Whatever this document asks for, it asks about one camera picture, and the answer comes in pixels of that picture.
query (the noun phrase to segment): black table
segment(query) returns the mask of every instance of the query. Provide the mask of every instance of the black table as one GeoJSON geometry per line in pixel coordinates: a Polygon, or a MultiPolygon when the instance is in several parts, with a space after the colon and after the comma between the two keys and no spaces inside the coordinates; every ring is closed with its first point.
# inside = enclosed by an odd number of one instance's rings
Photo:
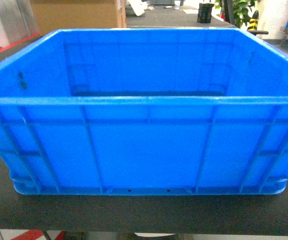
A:
{"type": "MultiPolygon", "coordinates": [[[[181,9],[193,9],[182,6],[181,9]]],[[[129,11],[126,18],[128,28],[232,28],[231,24],[220,21],[212,17],[211,23],[197,22],[197,14],[186,14],[174,8],[164,8],[164,6],[154,6],[154,10],[146,10],[144,15],[136,16],[129,11]]]]}
{"type": "Polygon", "coordinates": [[[0,159],[1,228],[288,236],[288,186],[254,196],[23,196],[0,159]]]}

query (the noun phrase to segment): crate rim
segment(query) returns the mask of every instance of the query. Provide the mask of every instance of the crate rim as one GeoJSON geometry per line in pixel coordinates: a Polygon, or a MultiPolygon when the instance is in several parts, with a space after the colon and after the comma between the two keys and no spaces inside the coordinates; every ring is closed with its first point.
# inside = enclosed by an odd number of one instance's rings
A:
{"type": "MultiPolygon", "coordinates": [[[[44,37],[37,41],[29,44],[15,54],[7,57],[0,62],[0,70],[12,62],[18,60],[23,55],[29,53],[34,48],[38,47],[41,43],[52,38],[53,36],[60,33],[70,32],[121,32],[121,31],[234,31],[240,32],[252,40],[258,42],[260,45],[273,51],[279,57],[285,59],[288,62],[288,54],[275,48],[264,40],[252,35],[247,31],[243,31],[239,28],[228,28],[228,27],[189,27],[189,28],[75,28],[75,29],[59,29],[50,32],[44,37]]],[[[101,97],[0,97],[0,105],[2,106],[67,106],[67,105],[161,105],[161,106],[207,106],[207,105],[288,105],[288,96],[101,96],[101,97]]]]}
{"type": "Polygon", "coordinates": [[[288,96],[68,96],[0,97],[0,106],[219,106],[288,105],[288,96]]]}

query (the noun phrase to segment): green plant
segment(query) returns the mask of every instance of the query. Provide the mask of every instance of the green plant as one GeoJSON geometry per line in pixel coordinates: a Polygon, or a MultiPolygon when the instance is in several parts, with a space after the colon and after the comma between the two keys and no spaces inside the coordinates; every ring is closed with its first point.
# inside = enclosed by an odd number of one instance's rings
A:
{"type": "MultiPolygon", "coordinates": [[[[217,6],[222,6],[222,0],[216,0],[219,3],[217,6]]],[[[235,26],[241,28],[243,24],[249,23],[251,17],[249,16],[250,7],[254,7],[256,2],[261,0],[233,0],[235,26]]]]}

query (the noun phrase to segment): yellow black striped object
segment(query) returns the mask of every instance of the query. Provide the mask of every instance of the yellow black striped object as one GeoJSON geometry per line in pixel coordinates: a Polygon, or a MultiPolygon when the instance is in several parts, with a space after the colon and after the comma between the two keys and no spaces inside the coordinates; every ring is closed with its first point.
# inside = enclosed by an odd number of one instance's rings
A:
{"type": "Polygon", "coordinates": [[[253,17],[250,19],[250,24],[247,30],[257,30],[258,28],[259,12],[255,11],[253,17]]]}

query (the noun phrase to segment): cardboard box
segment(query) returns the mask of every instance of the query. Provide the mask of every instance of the cardboard box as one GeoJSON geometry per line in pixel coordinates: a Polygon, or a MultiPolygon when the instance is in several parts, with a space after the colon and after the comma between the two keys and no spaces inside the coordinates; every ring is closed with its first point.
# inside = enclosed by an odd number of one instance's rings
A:
{"type": "Polygon", "coordinates": [[[124,0],[30,0],[40,33],[56,29],[125,28],[124,0]]]}

